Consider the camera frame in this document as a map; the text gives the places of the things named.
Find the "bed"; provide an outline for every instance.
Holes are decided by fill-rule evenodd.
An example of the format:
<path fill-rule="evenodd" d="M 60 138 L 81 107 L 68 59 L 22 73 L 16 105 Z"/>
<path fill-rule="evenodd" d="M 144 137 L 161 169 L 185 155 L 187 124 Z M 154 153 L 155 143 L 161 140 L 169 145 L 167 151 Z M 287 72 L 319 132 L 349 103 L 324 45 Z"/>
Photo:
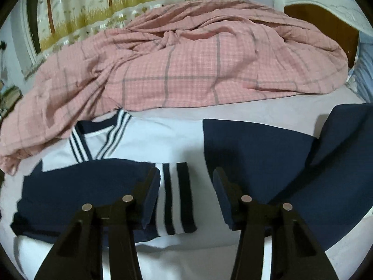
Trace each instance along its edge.
<path fill-rule="evenodd" d="M 347 87 L 343 86 L 327 95 L 298 95 L 196 109 L 153 109 L 134 112 L 133 115 L 141 118 L 161 117 L 189 120 L 213 118 L 248 121 L 291 129 L 318 137 L 334 106 L 362 102 Z M 10 223 L 16 210 L 16 203 L 21 197 L 23 176 L 30 173 L 40 157 L 48 151 L 62 146 L 63 143 L 64 140 L 45 149 L 37 156 L 23 160 L 20 171 L 15 177 L 6 175 L 1 189 L 0 242 L 13 264 L 27 279 L 35 277 L 51 245 L 23 236 L 17 238 L 10 228 Z M 196 210 L 199 216 L 197 215 L 195 218 L 198 224 L 208 211 L 209 226 L 199 226 L 197 232 L 193 234 L 177 235 L 167 239 L 160 237 L 147 243 L 138 244 L 139 262 L 144 279 L 223 280 L 229 278 L 233 268 L 239 233 L 231 232 L 224 223 L 212 186 L 207 181 L 201 186 L 199 186 L 199 191 L 194 191 L 194 195 L 202 200 L 197 202 L 197 205 L 200 203 Z M 372 225 L 372 212 L 367 212 L 366 217 L 347 236 L 327 250 L 326 253 L 341 280 L 349 279 L 373 244 Z M 265 249 L 263 280 L 269 279 L 270 238 L 266 240 Z M 109 279 L 107 251 L 104 251 L 103 271 L 104 279 Z"/>

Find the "navy fabric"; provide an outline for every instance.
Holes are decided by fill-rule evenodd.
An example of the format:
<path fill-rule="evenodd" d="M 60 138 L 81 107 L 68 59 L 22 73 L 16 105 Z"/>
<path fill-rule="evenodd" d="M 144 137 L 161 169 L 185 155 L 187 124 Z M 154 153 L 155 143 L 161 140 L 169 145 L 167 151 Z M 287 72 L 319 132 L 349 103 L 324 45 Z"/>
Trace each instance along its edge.
<path fill-rule="evenodd" d="M 234 228 L 232 205 L 229 201 L 228 194 L 224 188 L 223 182 L 221 181 L 221 178 L 219 177 L 219 173 L 217 171 L 213 172 L 212 180 L 220 204 L 221 213 L 223 214 L 224 222 L 228 224 L 229 228 L 232 230 Z"/>
<path fill-rule="evenodd" d="M 221 166 L 231 182 L 268 203 L 303 170 L 315 138 L 273 126 L 206 119 L 205 159 L 212 173 Z"/>
<path fill-rule="evenodd" d="M 272 203 L 289 201 L 324 249 L 373 206 L 373 104 L 336 106 L 303 172 Z"/>
<path fill-rule="evenodd" d="M 22 199 L 17 204 L 18 212 L 11 227 L 16 235 L 53 243 L 83 204 L 109 205 L 131 194 L 135 184 L 143 182 L 152 167 L 154 164 L 146 162 L 102 159 L 42 172 L 40 162 L 24 179 Z M 153 199 L 158 189 L 159 182 L 150 190 Z M 134 231 L 135 242 L 158 236 L 154 217 L 150 220 L 154 210 L 154 205 L 143 207 L 143 215 L 148 216 L 145 223 L 150 224 L 144 230 Z"/>
<path fill-rule="evenodd" d="M 211 178 L 222 166 L 259 202 L 290 202 L 327 250 L 373 206 L 372 133 L 372 104 L 335 107 L 319 140 L 267 125 L 205 120 L 206 163 Z"/>
<path fill-rule="evenodd" d="M 118 112 L 116 112 L 111 118 L 105 119 L 100 122 L 81 120 L 76 124 L 76 127 L 77 131 L 80 131 L 83 135 L 85 135 L 86 133 L 94 133 L 107 127 L 115 126 L 117 124 L 117 120 Z"/>
<path fill-rule="evenodd" d="M 187 163 L 177 163 L 180 190 L 181 224 L 185 233 L 194 233 L 197 230 L 193 218 L 193 199 Z"/>

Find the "blue pillow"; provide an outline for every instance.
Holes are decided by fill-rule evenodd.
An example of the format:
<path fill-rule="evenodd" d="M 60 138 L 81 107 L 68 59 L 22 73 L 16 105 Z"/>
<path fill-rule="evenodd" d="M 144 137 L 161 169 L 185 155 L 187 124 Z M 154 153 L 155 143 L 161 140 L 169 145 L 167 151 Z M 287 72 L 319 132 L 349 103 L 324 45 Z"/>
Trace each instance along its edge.
<path fill-rule="evenodd" d="M 373 37 L 359 32 L 358 58 L 350 71 L 353 90 L 366 102 L 373 102 Z"/>

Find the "wrinkled fabric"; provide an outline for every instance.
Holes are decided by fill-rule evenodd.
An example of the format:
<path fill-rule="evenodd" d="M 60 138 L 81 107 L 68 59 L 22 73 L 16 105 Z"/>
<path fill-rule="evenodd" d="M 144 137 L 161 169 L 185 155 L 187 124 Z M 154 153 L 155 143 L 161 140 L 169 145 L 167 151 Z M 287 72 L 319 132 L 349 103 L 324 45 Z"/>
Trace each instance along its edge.
<path fill-rule="evenodd" d="M 217 167 L 259 203 L 291 203 L 328 250 L 372 208 L 372 130 L 373 104 L 334 107 L 319 139 L 270 125 L 205 119 L 206 166 L 225 222 L 234 225 L 226 192 L 213 175 Z"/>
<path fill-rule="evenodd" d="M 310 23 L 249 0 L 198 0 L 146 12 L 63 48 L 3 121 L 0 168 L 115 108 L 201 107 L 344 84 L 347 56 Z"/>

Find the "white stripe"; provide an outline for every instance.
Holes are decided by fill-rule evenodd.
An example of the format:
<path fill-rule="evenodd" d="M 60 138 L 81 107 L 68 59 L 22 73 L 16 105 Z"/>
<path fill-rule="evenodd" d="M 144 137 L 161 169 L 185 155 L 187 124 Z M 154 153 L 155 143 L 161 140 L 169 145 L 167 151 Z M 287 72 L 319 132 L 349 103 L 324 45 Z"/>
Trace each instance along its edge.
<path fill-rule="evenodd" d="M 106 143 L 105 146 L 99 151 L 99 153 L 97 154 L 96 160 L 99 160 L 102 158 L 103 153 L 109 148 L 110 144 L 113 142 L 115 132 L 120 128 L 123 116 L 124 116 L 124 110 L 121 109 L 119 110 L 117 124 L 109 133 L 109 142 Z"/>
<path fill-rule="evenodd" d="M 78 158 L 78 162 L 82 163 L 83 162 L 82 156 L 80 155 L 79 150 L 78 150 L 78 148 L 77 148 L 77 146 L 75 144 L 75 140 L 74 140 L 74 138 L 72 136 L 70 136 L 70 141 L 71 141 L 71 145 L 72 145 L 72 149 L 71 150 L 74 151 L 76 157 Z"/>
<path fill-rule="evenodd" d="M 78 135 L 78 133 L 76 132 L 75 127 L 73 127 L 73 129 L 72 129 L 72 133 L 73 133 L 73 135 L 74 135 L 75 138 L 76 138 L 77 146 L 79 146 L 80 151 L 82 152 L 82 155 L 83 155 L 82 158 L 83 158 L 85 161 L 89 161 L 88 156 L 87 156 L 87 153 L 85 152 L 85 149 L 84 149 L 84 147 L 83 147 L 82 141 L 80 140 L 79 135 Z"/>
<path fill-rule="evenodd" d="M 165 189 L 165 176 L 163 174 L 163 164 L 156 163 L 155 167 L 161 173 L 161 182 L 158 191 L 157 208 L 155 211 L 155 226 L 157 227 L 158 235 L 167 236 L 167 229 L 165 224 L 165 207 L 166 207 L 166 189 Z"/>
<path fill-rule="evenodd" d="M 105 154 L 105 156 L 103 157 L 104 159 L 107 159 L 111 156 L 111 154 L 113 153 L 115 147 L 119 144 L 119 142 L 121 141 L 121 138 L 122 138 L 122 133 L 126 127 L 126 124 L 127 122 L 129 121 L 131 115 L 130 114 L 127 114 L 124 116 L 124 120 L 122 122 L 122 125 L 119 129 L 119 132 L 117 134 L 117 137 L 116 139 L 113 141 L 113 143 L 111 144 L 111 146 L 109 147 L 109 150 L 107 151 L 107 153 Z"/>
<path fill-rule="evenodd" d="M 94 131 L 92 133 L 85 133 L 84 137 L 85 138 L 91 138 L 91 137 L 95 137 L 97 135 L 101 135 L 101 134 L 104 134 L 104 133 L 109 133 L 114 127 L 115 127 L 115 125 L 112 125 L 112 126 L 105 127 L 105 128 L 103 128 L 99 131 Z"/>
<path fill-rule="evenodd" d="M 170 163 L 170 179 L 172 190 L 172 224 L 173 228 L 175 229 L 175 233 L 183 234 L 185 231 L 181 223 L 180 187 L 176 163 Z"/>

